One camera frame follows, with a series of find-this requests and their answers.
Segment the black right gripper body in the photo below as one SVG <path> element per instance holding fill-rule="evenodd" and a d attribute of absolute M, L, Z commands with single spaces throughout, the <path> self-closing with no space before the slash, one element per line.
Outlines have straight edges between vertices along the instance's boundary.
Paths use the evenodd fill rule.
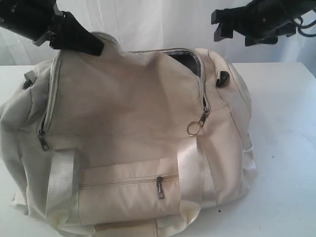
<path fill-rule="evenodd" d="M 297 33 L 294 20 L 309 12 L 307 0 L 253 0 L 242 7 L 232 22 L 245 36 L 245 46 L 274 45 L 280 36 Z"/>

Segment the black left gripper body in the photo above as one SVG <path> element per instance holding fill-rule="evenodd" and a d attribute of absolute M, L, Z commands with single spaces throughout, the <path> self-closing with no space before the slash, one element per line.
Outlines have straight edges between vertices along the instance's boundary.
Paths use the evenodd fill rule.
<path fill-rule="evenodd" d="M 33 41 L 36 46 L 62 34 L 74 16 L 60 11 L 55 0 L 2 0 L 0 27 Z"/>

